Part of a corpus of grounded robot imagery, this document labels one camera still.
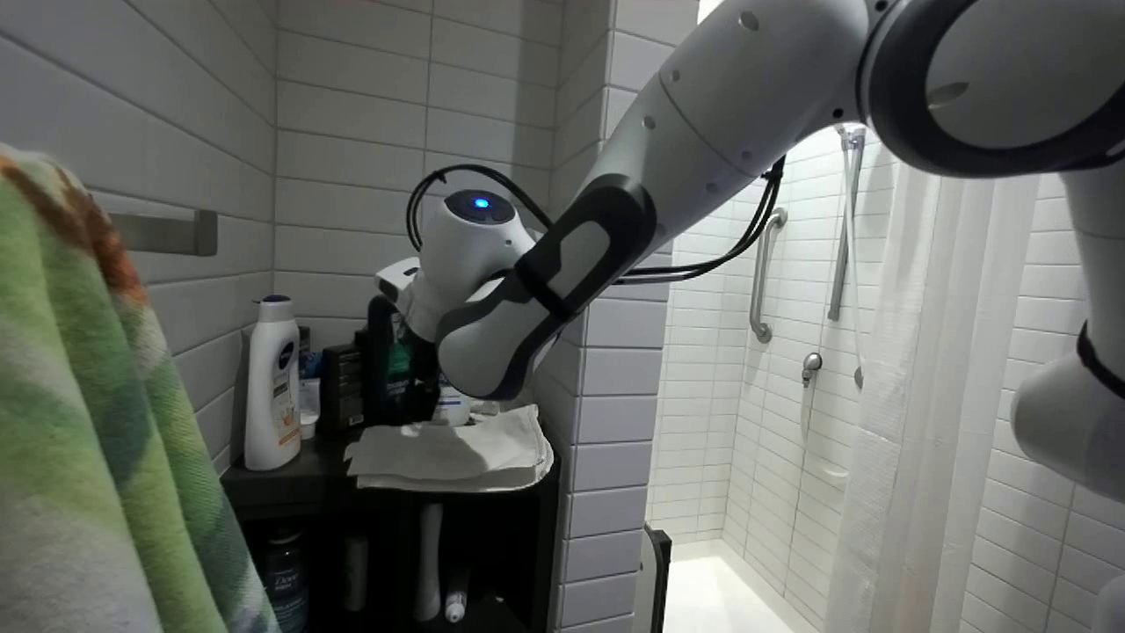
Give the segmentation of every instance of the white tile wall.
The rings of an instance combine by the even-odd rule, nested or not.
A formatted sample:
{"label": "white tile wall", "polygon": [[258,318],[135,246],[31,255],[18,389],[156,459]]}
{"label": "white tile wall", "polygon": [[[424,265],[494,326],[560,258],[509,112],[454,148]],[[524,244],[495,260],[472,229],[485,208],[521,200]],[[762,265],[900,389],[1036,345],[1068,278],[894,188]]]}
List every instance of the white tile wall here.
{"label": "white tile wall", "polygon": [[[639,57],[639,46],[648,44],[627,44],[632,68],[659,53]],[[707,283],[671,287],[648,507],[674,542],[723,542],[804,624],[819,624],[831,598],[857,427],[853,337],[876,307],[876,255],[886,232],[886,203],[876,200],[883,176],[870,170],[844,324],[828,324],[842,183],[837,135],[790,151],[782,200],[789,225],[765,284],[771,345],[750,334],[753,255]],[[760,189],[747,189],[685,232],[674,260],[728,249],[757,197]],[[797,377],[809,353],[828,354],[816,389]]]}
{"label": "white tile wall", "polygon": [[0,141],[115,208],[210,208],[218,258],[136,258],[218,468],[244,332],[270,287],[276,3],[90,0],[0,12]]}
{"label": "white tile wall", "polygon": [[485,163],[545,197],[560,40],[552,0],[280,0],[276,271],[318,345],[352,343],[375,271],[410,255],[428,170]]}
{"label": "white tile wall", "polygon": [[1125,507],[1026,460],[1013,441],[1013,389],[1071,350],[1088,284],[1064,197],[1042,188],[978,513],[962,629],[1088,629],[1097,591],[1125,572]]}

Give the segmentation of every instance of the tile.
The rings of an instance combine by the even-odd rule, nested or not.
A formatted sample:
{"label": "tile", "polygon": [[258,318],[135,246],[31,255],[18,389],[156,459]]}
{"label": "tile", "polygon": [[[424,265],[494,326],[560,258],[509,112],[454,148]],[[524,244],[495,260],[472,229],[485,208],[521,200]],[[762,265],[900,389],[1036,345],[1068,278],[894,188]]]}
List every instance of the tile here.
{"label": "tile", "polygon": [[280,31],[279,76],[319,87],[424,101],[424,60]]}
{"label": "tile", "polygon": [[695,26],[694,0],[620,0],[612,28],[674,46]]}
{"label": "tile", "polygon": [[356,332],[366,326],[366,320],[339,320],[339,318],[306,318],[301,324],[314,332],[314,350],[352,345]]}
{"label": "tile", "polygon": [[276,115],[276,75],[253,60],[246,44],[210,3],[129,0],[157,31],[202,60],[224,87],[251,101],[263,119]]}
{"label": "tile", "polygon": [[68,154],[95,189],[270,217],[270,176],[0,40],[3,141]]}
{"label": "tile", "polygon": [[1077,518],[1068,518],[1064,542],[1071,550],[1083,550],[1083,554],[1101,555],[1104,564],[1125,570],[1125,532],[1122,527],[1112,527],[1112,525],[1101,525],[1101,521],[1077,513]]}
{"label": "tile", "polygon": [[135,7],[90,0],[73,12],[52,12],[15,0],[3,3],[3,37],[47,51],[69,75],[175,119],[258,170],[270,170],[270,122]]}
{"label": "tile", "polygon": [[279,135],[279,176],[410,189],[423,181],[423,151],[314,135]]}
{"label": "tile", "polygon": [[662,353],[648,350],[583,350],[577,395],[659,395]]}
{"label": "tile", "polygon": [[564,51],[560,75],[573,75],[607,37],[612,3],[601,0],[565,0],[564,3]]}
{"label": "tile", "polygon": [[433,15],[547,46],[564,44],[564,3],[557,0],[437,0]]}
{"label": "tile", "polygon": [[1016,521],[1016,525],[1026,525],[1047,537],[1063,537],[1063,532],[1064,532],[1064,507],[1047,503],[1047,501],[1033,501],[1033,497],[1009,489],[1009,487],[1000,487],[1000,481],[985,487],[985,507]]}
{"label": "tile", "polygon": [[601,620],[586,626],[570,626],[564,633],[632,633],[632,620]]}
{"label": "tile", "polygon": [[1101,591],[1109,579],[1122,578],[1122,568],[1109,559],[1092,559],[1079,550],[1064,550],[1058,564],[1058,578],[1064,578],[1077,586]]}
{"label": "tile", "polygon": [[433,68],[428,101],[454,112],[478,112],[509,122],[552,126],[557,93],[538,85],[521,85],[515,76]]}
{"label": "tile", "polygon": [[570,115],[560,119],[552,167],[565,167],[573,154],[598,144],[601,108],[598,100],[581,101]]}
{"label": "tile", "polygon": [[147,287],[174,353],[188,353],[210,337],[251,326],[258,318],[258,298],[269,293],[269,275],[202,278]]}
{"label": "tile", "polygon": [[987,480],[1033,493],[1053,503],[1068,503],[1077,487],[1026,459],[992,454]]}
{"label": "tile", "polygon": [[547,129],[517,126],[517,122],[485,119],[485,115],[428,108],[424,144],[446,154],[472,154],[472,159],[515,163],[532,170],[552,167]]}
{"label": "tile", "polygon": [[671,57],[671,46],[665,44],[612,31],[604,81],[612,87],[639,93],[665,68],[669,57]]}
{"label": "tile", "polygon": [[263,64],[269,71],[276,71],[276,15],[262,12],[253,3],[210,3],[246,44],[246,51],[258,57],[258,64]]}
{"label": "tile", "polygon": [[583,324],[592,350],[665,350],[665,304],[598,298]]}
{"label": "tile", "polygon": [[428,57],[428,17],[368,0],[306,3],[280,0],[280,28],[383,53]]}
{"label": "tile", "polygon": [[394,260],[410,258],[404,236],[291,229],[276,232],[276,266],[301,275],[363,275],[373,278]]}
{"label": "tile", "polygon": [[598,620],[620,620],[632,611],[638,572],[586,579],[586,585],[564,585],[557,626],[581,626]]}
{"label": "tile", "polygon": [[573,493],[565,501],[565,535],[612,535],[642,525],[648,489]]}
{"label": "tile", "polygon": [[424,108],[310,85],[279,85],[279,126],[423,148]]}
{"label": "tile", "polygon": [[1036,564],[1043,570],[1058,568],[1058,554],[1063,554],[1058,537],[1047,537],[1026,525],[1016,525],[987,507],[980,507],[978,535],[1026,555],[1031,564]]}
{"label": "tile", "polygon": [[401,189],[334,188],[310,181],[279,181],[279,225],[404,232]]}
{"label": "tile", "polygon": [[573,537],[564,544],[564,585],[620,578],[639,570],[639,532]]}
{"label": "tile", "polygon": [[505,31],[485,31],[456,23],[433,23],[433,60],[529,85],[557,85],[560,51]]}
{"label": "tile", "polygon": [[210,460],[222,454],[230,454],[230,460],[244,459],[244,454],[237,454],[237,452],[244,452],[244,441],[237,434],[244,430],[246,412],[244,412],[244,401],[237,399],[237,389],[224,389],[218,401],[202,408],[197,420],[202,420],[202,434],[205,434]]}
{"label": "tile", "polygon": [[604,87],[601,93],[601,136],[607,136],[629,112],[638,93],[627,87]]}
{"label": "tile", "polygon": [[1104,521],[1104,525],[1125,532],[1125,503],[1097,497],[1091,489],[1077,493],[1077,513],[1088,513],[1092,521]]}
{"label": "tile", "polygon": [[1004,617],[1016,620],[1019,626],[1026,626],[1026,629],[1043,629],[1043,620],[1047,620],[1047,604],[1043,604],[1043,602],[1036,602],[1036,598],[1009,586],[1004,579],[1000,579],[1000,578],[992,578],[992,572],[985,572],[985,570],[978,570],[978,568],[971,570],[967,591],[971,591],[974,598],[980,598],[985,604],[1004,611]]}
{"label": "tile", "polygon": [[366,320],[366,307],[379,297],[379,283],[373,275],[276,271],[276,293],[288,297],[301,320]]}
{"label": "tile", "polygon": [[570,452],[570,489],[632,489],[648,481],[651,442],[601,442]]}
{"label": "tile", "polygon": [[1092,624],[1092,610],[1097,610],[1097,596],[1071,585],[1071,579],[1058,579],[1056,585],[1056,598],[1053,598],[1053,610],[1064,620],[1077,620],[1083,626]]}
{"label": "tile", "polygon": [[1053,598],[1056,570],[1033,568],[1001,544],[978,537],[974,564],[992,578],[1001,578],[1004,585],[1026,591],[1036,602]]}
{"label": "tile", "polygon": [[192,408],[215,403],[233,384],[246,377],[251,343],[246,332],[233,332],[202,350],[175,354],[188,399]]}
{"label": "tile", "polygon": [[573,442],[648,442],[653,435],[653,399],[581,399]]}

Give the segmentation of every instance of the bottle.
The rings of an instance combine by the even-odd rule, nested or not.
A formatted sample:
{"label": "bottle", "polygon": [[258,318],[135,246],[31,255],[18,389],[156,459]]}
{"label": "bottle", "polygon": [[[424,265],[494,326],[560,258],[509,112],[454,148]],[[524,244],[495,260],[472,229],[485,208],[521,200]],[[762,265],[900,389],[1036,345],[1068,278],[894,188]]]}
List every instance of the bottle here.
{"label": "bottle", "polygon": [[288,298],[269,297],[251,334],[246,470],[276,470],[300,452],[300,332]]}
{"label": "bottle", "polygon": [[301,542],[300,532],[270,535],[262,555],[262,579],[270,596],[280,633],[306,633],[310,626],[310,596],[301,570]]}

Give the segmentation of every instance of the black shelf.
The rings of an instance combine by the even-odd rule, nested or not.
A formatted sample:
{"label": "black shelf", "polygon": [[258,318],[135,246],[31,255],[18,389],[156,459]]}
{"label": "black shelf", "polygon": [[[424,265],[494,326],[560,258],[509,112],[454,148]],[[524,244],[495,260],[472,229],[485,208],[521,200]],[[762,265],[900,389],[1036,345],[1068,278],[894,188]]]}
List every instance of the black shelf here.
{"label": "black shelf", "polygon": [[[388,629],[388,633],[532,633],[547,629],[560,476],[529,493],[383,493],[356,489],[342,446],[306,442],[279,470],[233,468],[224,493],[251,544],[279,527],[306,537],[306,578],[314,629]],[[420,513],[443,503],[443,555],[472,570],[472,611],[463,624],[410,624],[410,586],[420,568]],[[368,611],[347,617],[345,542],[368,537]]]}

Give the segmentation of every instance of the black cable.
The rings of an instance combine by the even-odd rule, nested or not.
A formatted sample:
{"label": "black cable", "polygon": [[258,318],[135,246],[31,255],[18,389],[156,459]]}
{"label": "black cable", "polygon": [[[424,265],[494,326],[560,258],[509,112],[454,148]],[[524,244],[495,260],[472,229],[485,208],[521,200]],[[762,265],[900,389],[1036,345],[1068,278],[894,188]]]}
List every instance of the black cable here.
{"label": "black cable", "polygon": [[[483,171],[489,176],[494,183],[499,183],[505,195],[515,195],[529,216],[536,216],[545,229],[552,229],[557,221],[538,208],[538,200],[517,188],[509,176],[489,170],[489,167],[476,167],[476,163],[456,163],[456,167],[443,167],[437,171],[428,171],[416,189],[410,189],[410,200],[404,208],[404,221],[407,221],[407,241],[416,249],[423,249],[423,232],[420,232],[420,208],[423,208],[423,197],[428,195],[433,183],[446,183],[449,171]],[[765,181],[765,189],[760,197],[760,208],[757,216],[750,217],[747,232],[738,236],[738,244],[723,255],[723,258],[715,258],[715,260],[701,260],[701,265],[680,265],[680,266],[632,266],[627,271],[614,284],[671,284],[671,283],[690,283],[690,278],[703,278],[716,266],[723,266],[728,260],[741,258],[760,236],[762,229],[771,225],[775,217],[775,208],[776,208],[776,195],[782,195],[782,181],[783,181],[783,159],[775,163],[771,171],[762,171]]]}
{"label": "black cable", "polygon": [[701,265],[680,265],[680,266],[632,266],[632,271],[627,271],[614,284],[671,284],[671,283],[690,283],[690,278],[703,278],[703,275],[723,266],[728,260],[741,258],[741,255],[762,236],[762,229],[765,229],[771,217],[775,217],[776,195],[782,195],[782,181],[783,181],[783,159],[775,163],[775,170],[771,170],[762,181],[765,181],[765,189],[762,189],[762,197],[760,197],[760,208],[757,208],[757,216],[750,217],[741,241],[738,241],[723,258],[701,260]]}

